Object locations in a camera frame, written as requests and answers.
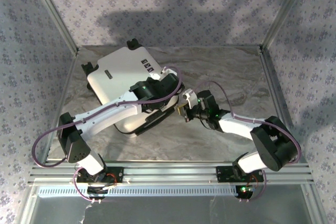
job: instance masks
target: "white cable tray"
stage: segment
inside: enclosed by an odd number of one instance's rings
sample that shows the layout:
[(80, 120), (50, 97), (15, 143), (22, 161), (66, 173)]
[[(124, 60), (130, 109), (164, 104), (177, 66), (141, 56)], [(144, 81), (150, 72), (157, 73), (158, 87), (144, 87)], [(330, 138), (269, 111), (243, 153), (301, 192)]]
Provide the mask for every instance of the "white cable tray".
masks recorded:
[[(87, 195), (86, 188), (79, 188)], [(236, 187), (216, 186), (117, 186), (110, 188), (106, 197), (136, 196), (237, 196)], [(79, 196), (73, 186), (41, 186), (39, 197), (76, 197)]]

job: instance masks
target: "enclosure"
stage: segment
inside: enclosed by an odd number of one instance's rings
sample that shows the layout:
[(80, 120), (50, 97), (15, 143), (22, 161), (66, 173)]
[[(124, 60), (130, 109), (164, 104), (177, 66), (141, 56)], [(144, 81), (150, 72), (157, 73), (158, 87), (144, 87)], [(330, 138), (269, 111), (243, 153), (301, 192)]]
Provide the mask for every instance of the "enclosure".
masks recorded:
[[(1, 2), (4, 223), (90, 223), (112, 217), (127, 223), (165, 223), (174, 214), (170, 223), (244, 222), (240, 211), (259, 223), (336, 223), (335, 0)], [(118, 196), (120, 205), (109, 214), (111, 203), (88, 207), (69, 185), (74, 166), (41, 169), (33, 165), (31, 147), (41, 133), (57, 126), (62, 113), (83, 113), (100, 105), (87, 89), (81, 64), (97, 62), (132, 38), (161, 67), (178, 67), (186, 88), (217, 81), (235, 113), (252, 118), (277, 115), (299, 141), (301, 163), (279, 173), (267, 169), (269, 186), (263, 197), (236, 205), (232, 185), (213, 184), (215, 168), (251, 151), (253, 142), (208, 130), (197, 120), (185, 123), (174, 112), (135, 138), (109, 127), (87, 143), (109, 166), (124, 166), (132, 190), (173, 186), (192, 191), (170, 197)], [(218, 87), (208, 84), (202, 89), (211, 90), (219, 106), (228, 109)], [(40, 160), (49, 164), (64, 157), (55, 135), (46, 137), (38, 150)], [(214, 191), (205, 191), (208, 184)], [(300, 205), (297, 212), (294, 204)], [(139, 205), (143, 208), (136, 211)], [(122, 206), (134, 214), (123, 213)], [(182, 206), (188, 206), (185, 215), (179, 212)], [(55, 215), (44, 215), (47, 209)], [(286, 217), (280, 219), (274, 209)]]

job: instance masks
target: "glass panel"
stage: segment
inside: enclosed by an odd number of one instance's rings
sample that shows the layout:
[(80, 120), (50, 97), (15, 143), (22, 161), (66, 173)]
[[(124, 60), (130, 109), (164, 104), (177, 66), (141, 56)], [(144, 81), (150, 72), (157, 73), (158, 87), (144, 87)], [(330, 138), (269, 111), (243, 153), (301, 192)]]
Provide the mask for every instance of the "glass panel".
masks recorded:
[(110, 197), (91, 204), (80, 197), (38, 198), (33, 223), (160, 223), (160, 224), (310, 224), (300, 185), (269, 185), (248, 203), (232, 196)]
[[(81, 64), (91, 61), (95, 66), (98, 59), (113, 50), (94, 47), (79, 51), (63, 113), (76, 115), (100, 105), (94, 93), (86, 87), (87, 79)], [(254, 118), (276, 114), (256, 50), (167, 47), (149, 48), (148, 51), (160, 66), (173, 65), (181, 69), (186, 88), (193, 88), (202, 80), (214, 80), (223, 85), (237, 114)], [(201, 90), (208, 88), (219, 107), (228, 109), (221, 90), (217, 86), (204, 86)], [(127, 138), (111, 126), (95, 135), (88, 144), (105, 160), (234, 161), (254, 147), (246, 138), (208, 130), (199, 120), (185, 123), (177, 112), (135, 138)], [(55, 139), (49, 158), (61, 157), (64, 153)]]

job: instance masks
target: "gray marble floor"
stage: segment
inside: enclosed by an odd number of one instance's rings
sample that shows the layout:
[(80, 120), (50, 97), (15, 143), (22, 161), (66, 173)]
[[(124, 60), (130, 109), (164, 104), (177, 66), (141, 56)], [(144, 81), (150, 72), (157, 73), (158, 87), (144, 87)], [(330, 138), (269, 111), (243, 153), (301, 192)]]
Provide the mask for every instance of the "gray marble floor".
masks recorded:
[[(63, 113), (71, 115), (89, 111), (99, 102), (86, 88), (86, 76), (81, 64), (111, 53), (115, 48), (81, 48), (78, 62), (70, 82)], [(267, 82), (259, 57), (253, 50), (236, 48), (148, 48), (161, 66), (173, 65), (182, 70), (186, 88), (202, 80), (215, 80), (227, 90), (235, 113), (256, 118), (275, 114)], [(217, 103), (228, 109), (227, 102), (216, 86), (210, 88)], [(158, 126), (135, 138), (127, 138), (112, 126), (88, 141), (89, 146), (105, 160), (191, 160), (233, 161), (240, 154), (253, 149), (250, 140), (232, 134), (205, 129), (199, 121), (185, 123), (175, 112)], [(64, 154), (54, 140), (49, 158)]]

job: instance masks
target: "patterned wallpaper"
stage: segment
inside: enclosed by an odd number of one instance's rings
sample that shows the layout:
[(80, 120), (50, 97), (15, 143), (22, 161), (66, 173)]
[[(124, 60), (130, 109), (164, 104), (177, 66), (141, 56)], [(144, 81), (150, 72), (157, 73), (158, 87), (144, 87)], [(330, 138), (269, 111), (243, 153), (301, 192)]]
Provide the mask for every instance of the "patterned wallpaper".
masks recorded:
[(270, 55), (294, 133), (336, 223), (336, 1), (297, 0)]
[(72, 57), (40, 0), (0, 6), (0, 223), (13, 223), (31, 145), (51, 126)]
[(53, 0), (77, 46), (261, 44), (282, 0)]

